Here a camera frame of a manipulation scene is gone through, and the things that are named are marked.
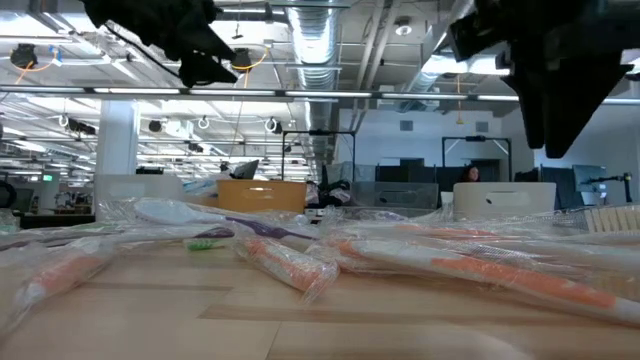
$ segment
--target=desk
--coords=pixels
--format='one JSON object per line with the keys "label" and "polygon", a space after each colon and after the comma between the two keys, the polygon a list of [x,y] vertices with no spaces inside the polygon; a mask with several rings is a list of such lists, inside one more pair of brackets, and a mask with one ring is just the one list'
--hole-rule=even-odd
{"label": "desk", "polygon": [[640,358],[640,329],[505,295],[465,281],[341,274],[304,309],[298,291],[229,250],[141,248],[31,313],[0,359]]}

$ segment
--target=ceiling duct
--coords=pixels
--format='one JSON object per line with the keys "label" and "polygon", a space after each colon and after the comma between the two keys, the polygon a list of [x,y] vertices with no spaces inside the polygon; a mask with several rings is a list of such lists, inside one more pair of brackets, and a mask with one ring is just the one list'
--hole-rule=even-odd
{"label": "ceiling duct", "polygon": [[[427,30],[426,39],[422,45],[422,59],[428,63],[431,59],[433,53],[438,49],[438,47],[444,42],[444,39],[447,36],[447,29],[449,26],[456,20],[461,19],[466,16],[473,10],[473,0],[456,0],[456,2],[451,7],[451,12],[449,13],[449,17],[438,23],[429,26]],[[403,92],[410,93],[426,93],[428,92],[433,84],[435,84],[438,77],[442,75],[440,73],[433,72],[423,72],[422,69],[413,77],[411,82],[409,82],[406,86],[403,87]],[[419,108],[420,106],[416,106],[420,104],[416,104],[416,101],[399,101],[396,105],[396,111],[405,113],[409,110]]]}
{"label": "ceiling duct", "polygon": [[[337,35],[340,11],[323,7],[288,7],[286,13],[291,24],[293,49],[296,62],[303,65],[334,65],[337,62]],[[300,86],[305,90],[333,90],[336,87],[336,70],[299,69]],[[305,121],[309,130],[338,130],[338,121],[331,121],[332,103],[306,102]],[[318,161],[330,162],[331,146],[326,141],[312,138],[313,153]],[[329,145],[335,144],[335,136]]]}

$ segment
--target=wooden table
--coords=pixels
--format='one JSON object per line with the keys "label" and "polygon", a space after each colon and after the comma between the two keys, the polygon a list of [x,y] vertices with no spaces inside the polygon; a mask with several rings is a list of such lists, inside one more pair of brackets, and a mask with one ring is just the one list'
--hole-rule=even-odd
{"label": "wooden table", "polygon": [[342,274],[299,298],[226,249],[142,247],[33,311],[0,359],[640,358],[640,329],[465,281]]}

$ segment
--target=pillar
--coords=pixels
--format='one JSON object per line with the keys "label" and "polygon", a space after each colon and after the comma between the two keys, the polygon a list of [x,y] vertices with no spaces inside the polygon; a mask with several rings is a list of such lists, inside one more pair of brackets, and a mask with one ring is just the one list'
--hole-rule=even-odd
{"label": "pillar", "polygon": [[56,195],[59,192],[60,172],[43,172],[38,214],[53,214],[53,209],[56,208]]}
{"label": "pillar", "polygon": [[135,101],[102,101],[96,175],[135,174],[139,132]]}

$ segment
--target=person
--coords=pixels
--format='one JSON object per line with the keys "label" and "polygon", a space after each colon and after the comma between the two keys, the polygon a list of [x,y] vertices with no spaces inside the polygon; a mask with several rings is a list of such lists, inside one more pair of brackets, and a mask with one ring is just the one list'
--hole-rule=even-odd
{"label": "person", "polygon": [[480,182],[480,171],[473,165],[465,166],[459,182]]}

